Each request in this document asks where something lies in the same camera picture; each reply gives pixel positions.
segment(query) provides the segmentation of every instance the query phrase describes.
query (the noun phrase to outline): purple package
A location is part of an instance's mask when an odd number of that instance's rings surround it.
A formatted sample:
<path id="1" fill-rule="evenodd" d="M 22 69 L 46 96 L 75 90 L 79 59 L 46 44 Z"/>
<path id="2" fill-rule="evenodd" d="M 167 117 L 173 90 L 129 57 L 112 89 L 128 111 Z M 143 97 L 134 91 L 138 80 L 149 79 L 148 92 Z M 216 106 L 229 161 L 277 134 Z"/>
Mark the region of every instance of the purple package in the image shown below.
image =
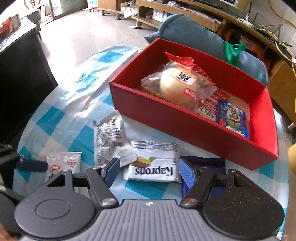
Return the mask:
<path id="1" fill-rule="evenodd" d="M 203 158 L 198 156 L 180 156 L 180 159 L 185 158 L 187 161 L 189 161 L 195 168 L 199 167 L 207 167 L 212 169 L 216 173 L 225 174 L 226 168 L 225 168 L 225 158 Z M 186 183 L 182 179 L 182 197 L 184 197 L 187 192 L 189 191 L 189 187 L 186 185 Z M 218 194 L 224 193 L 225 188 L 216 187 L 212 189 L 211 197 L 214 197 Z"/>

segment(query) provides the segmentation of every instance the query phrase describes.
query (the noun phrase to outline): milk packet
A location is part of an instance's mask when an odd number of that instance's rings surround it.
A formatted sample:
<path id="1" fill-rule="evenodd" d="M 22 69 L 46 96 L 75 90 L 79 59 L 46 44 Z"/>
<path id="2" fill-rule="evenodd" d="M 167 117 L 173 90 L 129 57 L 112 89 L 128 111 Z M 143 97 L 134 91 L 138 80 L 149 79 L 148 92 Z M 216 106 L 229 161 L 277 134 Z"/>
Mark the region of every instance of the milk packet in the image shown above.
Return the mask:
<path id="1" fill-rule="evenodd" d="M 178 145 L 153 141 L 132 141 L 137 161 L 123 170 L 125 180 L 181 182 Z"/>
<path id="2" fill-rule="evenodd" d="M 123 167 L 137 159 L 124 130 L 119 111 L 114 111 L 100 123 L 94 121 L 94 166 L 102 167 L 114 157 L 119 158 Z"/>
<path id="3" fill-rule="evenodd" d="M 71 169 L 72 173 L 79 173 L 82 152 L 60 152 L 46 155 L 48 169 L 45 181 L 56 175 L 63 169 Z"/>

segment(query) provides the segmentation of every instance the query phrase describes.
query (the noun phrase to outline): table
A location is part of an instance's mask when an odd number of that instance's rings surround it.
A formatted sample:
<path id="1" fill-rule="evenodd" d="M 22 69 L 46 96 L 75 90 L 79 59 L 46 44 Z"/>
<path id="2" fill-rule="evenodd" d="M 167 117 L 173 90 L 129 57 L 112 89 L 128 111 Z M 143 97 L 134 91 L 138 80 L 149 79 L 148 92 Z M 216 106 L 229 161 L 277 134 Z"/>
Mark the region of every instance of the table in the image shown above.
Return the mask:
<path id="1" fill-rule="evenodd" d="M 81 65 L 73 82 L 59 85 L 37 108 L 29 120 L 18 146 L 18 153 L 27 158 L 45 160 L 46 154 L 62 151 L 82 151 L 80 171 L 94 165 L 93 121 L 99 122 L 114 111 L 108 80 L 118 73 L 135 55 L 138 48 L 111 46 L 95 54 Z M 287 148 L 281 117 L 274 112 L 278 139 L 279 160 L 258 170 L 250 171 L 230 161 L 226 170 L 238 169 L 273 196 L 287 211 L 289 184 Z M 127 138 L 172 142 L 179 145 L 181 155 L 217 157 L 175 137 L 123 117 Z M 44 174 L 15 170 L 13 190 L 28 195 L 44 183 Z M 123 199 L 182 198 L 181 184 L 127 181 L 122 172 L 110 188 L 119 203 Z M 281 236 L 283 226 L 278 234 Z"/>

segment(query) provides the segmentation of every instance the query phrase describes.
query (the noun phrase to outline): red cardboard box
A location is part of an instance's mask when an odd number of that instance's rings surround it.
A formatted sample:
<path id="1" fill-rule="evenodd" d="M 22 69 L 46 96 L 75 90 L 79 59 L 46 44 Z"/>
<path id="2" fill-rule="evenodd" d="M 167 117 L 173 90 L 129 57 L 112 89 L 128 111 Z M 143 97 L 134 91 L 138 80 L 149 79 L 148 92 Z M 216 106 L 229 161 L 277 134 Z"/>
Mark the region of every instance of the red cardboard box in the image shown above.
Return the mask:
<path id="1" fill-rule="evenodd" d="M 193 57 L 219 88 L 247 103 L 250 139 L 181 106 L 135 90 L 142 78 L 168 62 L 164 52 Z M 201 51 L 157 39 L 110 81 L 110 89 L 115 109 L 121 114 L 250 170 L 278 159 L 276 124 L 267 87 Z"/>

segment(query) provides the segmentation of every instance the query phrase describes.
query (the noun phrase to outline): cushion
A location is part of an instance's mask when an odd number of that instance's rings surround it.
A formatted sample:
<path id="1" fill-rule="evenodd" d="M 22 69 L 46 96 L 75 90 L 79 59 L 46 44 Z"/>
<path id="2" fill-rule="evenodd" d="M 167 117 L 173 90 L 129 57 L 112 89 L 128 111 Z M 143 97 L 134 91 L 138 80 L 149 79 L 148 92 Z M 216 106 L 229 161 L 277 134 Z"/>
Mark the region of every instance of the cushion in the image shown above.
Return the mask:
<path id="1" fill-rule="evenodd" d="M 148 43 L 157 38 L 183 44 L 226 61 L 222 38 L 183 13 L 169 16 L 161 23 L 157 32 L 145 37 Z M 268 74 L 264 63 L 251 54 L 241 52 L 238 67 L 264 85 L 268 84 Z"/>

